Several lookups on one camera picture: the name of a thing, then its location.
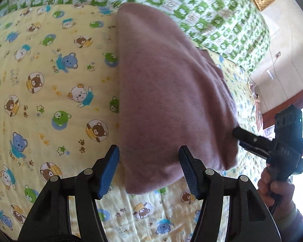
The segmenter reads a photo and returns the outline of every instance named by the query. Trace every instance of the human hand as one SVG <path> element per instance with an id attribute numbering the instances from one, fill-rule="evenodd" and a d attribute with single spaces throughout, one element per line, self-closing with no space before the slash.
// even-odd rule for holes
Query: human hand
<path id="1" fill-rule="evenodd" d="M 279 220 L 291 213 L 294 208 L 292 201 L 294 194 L 294 185 L 288 182 L 272 181 L 271 175 L 267 168 L 261 174 L 258 181 L 258 193 L 267 207 L 274 204 L 275 200 L 270 196 L 273 192 L 282 195 L 282 200 L 274 212 L 274 219 Z"/>

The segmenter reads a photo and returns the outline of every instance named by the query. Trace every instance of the person's arm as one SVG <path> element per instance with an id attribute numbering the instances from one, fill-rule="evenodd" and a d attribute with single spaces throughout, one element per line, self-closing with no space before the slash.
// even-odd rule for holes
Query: person's arm
<path id="1" fill-rule="evenodd" d="M 258 181 L 258 193 L 267 207 L 275 202 L 270 196 L 271 192 L 282 195 L 282 200 L 273 215 L 282 242 L 289 241 L 303 223 L 303 217 L 292 200 L 294 188 L 294 185 L 288 182 L 272 181 L 267 168 L 264 169 Z"/>

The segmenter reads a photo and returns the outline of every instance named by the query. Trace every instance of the screw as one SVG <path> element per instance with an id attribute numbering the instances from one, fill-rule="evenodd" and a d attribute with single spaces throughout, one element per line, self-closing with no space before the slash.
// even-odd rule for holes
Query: screw
<path id="1" fill-rule="evenodd" d="M 214 171 L 212 169 L 207 169 L 205 173 L 208 175 L 214 175 Z"/>
<path id="2" fill-rule="evenodd" d="M 90 174 L 92 174 L 92 173 L 93 173 L 93 170 L 90 169 L 90 168 L 87 168 L 87 169 L 84 170 L 84 174 L 85 174 L 85 175 L 90 175 Z"/>
<path id="3" fill-rule="evenodd" d="M 58 176 L 53 175 L 49 180 L 52 182 L 56 182 L 58 180 Z"/>
<path id="4" fill-rule="evenodd" d="M 240 180 L 241 180 L 242 182 L 247 182 L 247 181 L 248 181 L 248 177 L 246 177 L 245 175 L 242 175 L 242 176 L 240 177 Z"/>

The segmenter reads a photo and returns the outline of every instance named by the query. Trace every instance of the pink blanket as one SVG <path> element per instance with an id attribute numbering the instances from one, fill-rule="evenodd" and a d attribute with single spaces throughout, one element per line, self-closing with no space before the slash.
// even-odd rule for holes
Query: pink blanket
<path id="1" fill-rule="evenodd" d="M 236 164 L 236 107 L 222 71 L 166 14 L 126 3 L 117 16 L 120 159 L 126 191 L 142 194 L 183 177 L 187 145 L 207 168 Z"/>

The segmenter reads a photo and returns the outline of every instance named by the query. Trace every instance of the green checkered blanket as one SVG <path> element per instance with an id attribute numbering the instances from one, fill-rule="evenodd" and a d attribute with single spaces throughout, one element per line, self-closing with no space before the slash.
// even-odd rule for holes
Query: green checkered blanket
<path id="1" fill-rule="evenodd" d="M 267 25 L 250 0 L 3 0 L 0 17 L 17 9 L 51 4 L 90 4 L 117 8 L 137 2 L 168 14 L 199 45 L 252 73 L 265 56 Z"/>

